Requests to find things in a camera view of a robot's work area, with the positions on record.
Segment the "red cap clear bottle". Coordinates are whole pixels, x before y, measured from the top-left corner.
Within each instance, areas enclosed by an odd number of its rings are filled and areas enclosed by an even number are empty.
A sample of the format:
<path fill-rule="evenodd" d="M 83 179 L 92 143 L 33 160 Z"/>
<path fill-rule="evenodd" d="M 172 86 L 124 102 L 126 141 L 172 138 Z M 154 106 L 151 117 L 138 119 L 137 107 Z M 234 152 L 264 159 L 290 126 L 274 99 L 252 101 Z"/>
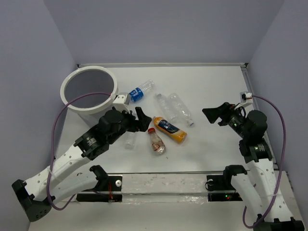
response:
<path fill-rule="evenodd" d="M 152 150 L 155 152 L 155 154 L 156 155 L 164 154 L 166 151 L 166 146 L 162 141 L 162 139 L 156 133 L 156 130 L 154 128 L 149 128 L 147 132 L 150 136 Z"/>

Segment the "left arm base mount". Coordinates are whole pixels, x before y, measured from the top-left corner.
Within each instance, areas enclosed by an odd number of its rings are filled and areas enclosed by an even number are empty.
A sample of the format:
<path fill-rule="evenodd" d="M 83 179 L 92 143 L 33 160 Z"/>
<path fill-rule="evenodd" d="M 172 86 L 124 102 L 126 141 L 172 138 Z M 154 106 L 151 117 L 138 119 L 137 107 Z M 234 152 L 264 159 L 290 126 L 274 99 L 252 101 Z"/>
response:
<path fill-rule="evenodd" d="M 122 202 L 122 175 L 109 175 L 106 181 L 98 182 L 94 189 L 77 194 L 77 202 L 116 203 Z"/>

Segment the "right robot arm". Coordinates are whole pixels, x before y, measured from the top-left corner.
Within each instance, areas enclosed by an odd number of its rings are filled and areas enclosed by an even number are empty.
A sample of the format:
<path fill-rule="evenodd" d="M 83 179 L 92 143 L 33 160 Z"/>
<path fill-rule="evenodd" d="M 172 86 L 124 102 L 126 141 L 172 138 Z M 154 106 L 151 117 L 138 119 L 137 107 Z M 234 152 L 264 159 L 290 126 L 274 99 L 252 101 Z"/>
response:
<path fill-rule="evenodd" d="M 223 103 L 217 108 L 204 108 L 202 112 L 213 124 L 230 126 L 240 137 L 239 149 L 247 167 L 230 165 L 221 177 L 225 188 L 234 188 L 243 202 L 245 212 L 255 219 L 244 225 L 254 231 L 303 231 L 302 221 L 296 220 L 280 190 L 282 173 L 275 174 L 272 154 L 264 139 L 267 117 L 258 110 L 242 114 L 235 104 Z"/>

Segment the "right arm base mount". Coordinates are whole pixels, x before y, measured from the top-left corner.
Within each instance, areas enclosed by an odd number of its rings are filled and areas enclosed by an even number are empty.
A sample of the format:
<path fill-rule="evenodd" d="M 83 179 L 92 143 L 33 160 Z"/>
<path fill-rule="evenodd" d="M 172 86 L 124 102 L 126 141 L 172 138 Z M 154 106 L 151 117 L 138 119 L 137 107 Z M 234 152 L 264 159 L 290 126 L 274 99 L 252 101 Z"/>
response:
<path fill-rule="evenodd" d="M 242 201 L 237 191 L 225 182 L 223 175 L 207 175 L 205 189 L 208 191 L 209 202 Z"/>

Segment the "orange milk tea bottle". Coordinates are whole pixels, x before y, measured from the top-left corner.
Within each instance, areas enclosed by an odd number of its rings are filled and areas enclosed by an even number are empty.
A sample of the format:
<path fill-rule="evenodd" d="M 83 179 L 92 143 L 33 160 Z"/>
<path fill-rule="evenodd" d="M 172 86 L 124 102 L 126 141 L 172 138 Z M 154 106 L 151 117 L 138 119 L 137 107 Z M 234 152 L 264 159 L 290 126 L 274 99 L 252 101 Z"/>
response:
<path fill-rule="evenodd" d="M 170 122 L 165 120 L 163 117 L 154 117 L 154 126 L 161 132 L 168 135 L 176 143 L 181 144 L 187 137 L 187 133 L 176 126 L 172 125 Z"/>

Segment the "clear bottle white cap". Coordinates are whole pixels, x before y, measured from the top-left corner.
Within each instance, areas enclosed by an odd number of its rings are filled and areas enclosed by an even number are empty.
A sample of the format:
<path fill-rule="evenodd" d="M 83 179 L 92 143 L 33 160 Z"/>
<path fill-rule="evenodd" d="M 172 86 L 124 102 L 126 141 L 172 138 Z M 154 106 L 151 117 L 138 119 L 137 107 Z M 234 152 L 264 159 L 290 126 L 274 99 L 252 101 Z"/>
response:
<path fill-rule="evenodd" d="M 136 132 L 127 132 L 124 147 L 127 150 L 133 150 L 135 147 L 137 133 Z"/>

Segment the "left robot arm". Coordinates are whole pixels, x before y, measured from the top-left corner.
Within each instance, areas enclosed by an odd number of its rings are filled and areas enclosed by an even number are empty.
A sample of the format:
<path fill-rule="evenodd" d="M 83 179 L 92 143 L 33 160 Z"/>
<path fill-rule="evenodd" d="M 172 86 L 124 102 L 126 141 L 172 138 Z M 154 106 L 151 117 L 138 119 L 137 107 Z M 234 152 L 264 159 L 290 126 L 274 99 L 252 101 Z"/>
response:
<path fill-rule="evenodd" d="M 108 151 L 109 146 L 125 132 L 146 132 L 151 118 L 141 107 L 120 112 L 111 109 L 97 125 L 79 137 L 53 164 L 27 180 L 16 180 L 12 188 L 30 222 L 43 218 L 59 201 L 84 190 L 103 191 L 113 187 L 100 165 L 68 180 L 74 171 Z"/>

